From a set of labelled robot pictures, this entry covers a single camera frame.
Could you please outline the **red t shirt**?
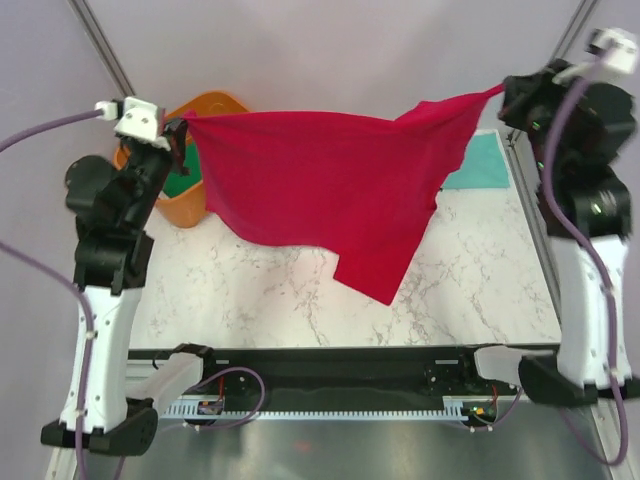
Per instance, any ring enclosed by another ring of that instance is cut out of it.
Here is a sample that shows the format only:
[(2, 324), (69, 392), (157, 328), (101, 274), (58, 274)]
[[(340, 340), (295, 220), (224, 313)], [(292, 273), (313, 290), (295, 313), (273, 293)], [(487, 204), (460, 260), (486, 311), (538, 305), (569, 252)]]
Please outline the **red t shirt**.
[(323, 111), (185, 119), (210, 212), (257, 245), (335, 253), (335, 279), (387, 305), (501, 92), (422, 101), (393, 120)]

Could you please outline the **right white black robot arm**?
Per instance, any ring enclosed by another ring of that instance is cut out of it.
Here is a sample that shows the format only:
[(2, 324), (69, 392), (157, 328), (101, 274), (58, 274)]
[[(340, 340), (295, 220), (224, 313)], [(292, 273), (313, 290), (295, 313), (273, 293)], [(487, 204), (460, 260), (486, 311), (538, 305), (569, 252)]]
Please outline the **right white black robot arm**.
[(530, 400), (566, 408), (639, 396), (620, 305), (632, 202), (611, 166), (636, 133), (634, 100), (611, 83), (592, 83), (553, 134), (554, 117), (579, 77), (571, 68), (554, 59), (534, 74), (507, 77), (498, 115), (530, 142), (560, 290), (558, 351), (524, 354), (517, 375)]

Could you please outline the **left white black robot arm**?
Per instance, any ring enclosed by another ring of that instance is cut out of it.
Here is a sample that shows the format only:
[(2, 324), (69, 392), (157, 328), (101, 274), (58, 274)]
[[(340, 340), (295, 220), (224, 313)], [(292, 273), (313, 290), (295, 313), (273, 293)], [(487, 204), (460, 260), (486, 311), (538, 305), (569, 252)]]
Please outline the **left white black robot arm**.
[(141, 456), (159, 414), (149, 398), (129, 398), (125, 377), (131, 328), (154, 241), (145, 226), (167, 177), (185, 175), (187, 123), (175, 118), (158, 145), (122, 135), (126, 165), (89, 155), (67, 170), (65, 203), (78, 243), (71, 290), (79, 294), (78, 337), (68, 398), (41, 429), (44, 445), (112, 457)]

